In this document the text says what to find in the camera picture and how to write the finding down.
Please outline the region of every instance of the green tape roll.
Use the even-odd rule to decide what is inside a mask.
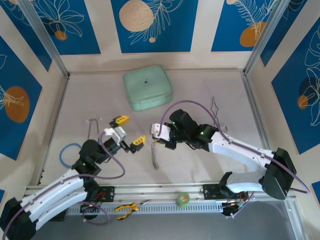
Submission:
[[[176,205],[179,208],[184,208],[190,202],[190,196],[186,192],[179,193],[178,197],[176,198]]]

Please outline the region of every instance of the mint green case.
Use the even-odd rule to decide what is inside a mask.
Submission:
[[[123,81],[134,111],[170,103],[173,99],[173,87],[162,66],[128,71],[123,75]]]

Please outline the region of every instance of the blue panel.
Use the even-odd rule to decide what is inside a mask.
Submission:
[[[287,34],[291,25],[296,20],[297,16],[299,15],[301,9],[304,7],[306,2],[307,0],[291,0],[288,6],[286,7],[286,10],[280,18],[279,23],[275,27],[269,41],[267,42],[266,46],[264,47],[260,55],[264,66],[268,64],[269,60],[277,50],[282,39],[284,39],[285,35]]]
[[[9,0],[0,0],[0,3],[9,6],[7,14],[28,44],[33,44],[29,35],[35,33],[20,8]],[[33,0],[31,3],[61,55],[100,54],[84,0]]]
[[[251,51],[276,2],[225,0],[211,51]]]
[[[318,199],[318,202],[320,204],[320,181],[314,182],[311,185],[316,195],[316,198]]]
[[[0,153],[17,160],[42,87],[0,37]]]
[[[272,81],[299,153],[320,143],[320,18]]]
[[[122,53],[190,52],[198,0],[111,0]]]
[[[2,202],[2,199],[4,198],[4,195],[5,195],[5,191],[0,189],[0,204]]]
[[[0,0],[0,5],[9,16],[15,27],[19,30],[20,34],[28,43],[39,61],[42,63],[43,67],[48,71],[52,60],[46,49],[38,39],[36,33],[29,25],[28,20],[22,14],[19,6],[9,0]]]

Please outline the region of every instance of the yellow handle pliers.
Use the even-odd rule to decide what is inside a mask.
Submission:
[[[148,202],[150,202],[151,199],[149,200],[145,200],[145,201],[141,201],[138,204],[136,202],[130,204],[130,205],[122,205],[122,206],[118,206],[115,211],[118,212],[120,209],[126,209],[126,208],[132,208],[126,215],[124,216],[119,216],[117,219],[118,220],[123,220],[126,217],[128,217],[130,214],[132,214],[133,212],[137,212],[139,210],[139,208],[145,204],[147,204]]]

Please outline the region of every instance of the orange circle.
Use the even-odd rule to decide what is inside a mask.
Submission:
[[[243,47],[254,47],[265,25],[264,21],[260,21],[247,27],[241,34],[240,44]]]
[[[10,87],[4,95],[6,115],[16,123],[23,123],[29,114],[30,101],[27,92],[19,86]]]
[[[64,31],[56,31],[54,35],[60,41],[64,41],[68,38],[67,34]]]
[[[298,98],[297,104],[300,109],[305,109],[308,106],[308,98],[305,95],[301,95]]]

